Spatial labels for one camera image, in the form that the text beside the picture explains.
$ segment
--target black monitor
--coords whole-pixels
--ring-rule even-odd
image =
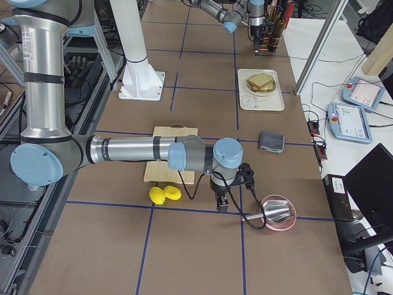
[[[344,186],[377,233],[351,250],[384,243],[393,254],[393,155],[379,143],[344,178]]]

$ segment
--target blue cable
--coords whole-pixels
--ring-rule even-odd
[[[374,258],[374,260],[373,260],[373,263],[372,263],[372,265],[371,265],[371,267],[370,267],[370,270],[369,270],[369,272],[368,272],[366,284],[365,284],[365,286],[364,286],[364,290],[363,290],[362,295],[366,295],[366,290],[367,290],[368,281],[370,280],[371,271],[373,270],[375,261],[376,261],[376,260],[378,259],[378,257],[382,254],[382,252],[385,251],[386,249],[387,249],[387,247],[385,247],[385,248],[383,248],[383,249],[380,249],[380,251],[378,252],[378,254],[375,256],[375,258]]]

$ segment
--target black bag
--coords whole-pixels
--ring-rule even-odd
[[[380,0],[375,10],[358,22],[357,35],[377,44],[393,23],[393,0]]]

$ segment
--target blue tablet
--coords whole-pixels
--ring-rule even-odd
[[[362,106],[370,112],[375,112],[381,101],[385,88],[360,77],[352,77],[341,96],[345,101]]]
[[[373,142],[366,113],[361,106],[331,103],[328,118],[330,129],[336,138],[357,143]]]

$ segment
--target wooden cutting board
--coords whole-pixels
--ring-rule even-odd
[[[197,134],[197,128],[185,127],[156,126],[153,132],[153,136],[187,136]],[[183,171],[181,173],[186,184],[194,184],[195,172]],[[181,183],[179,174],[176,170],[169,169],[167,162],[147,162],[143,181],[153,183]]]

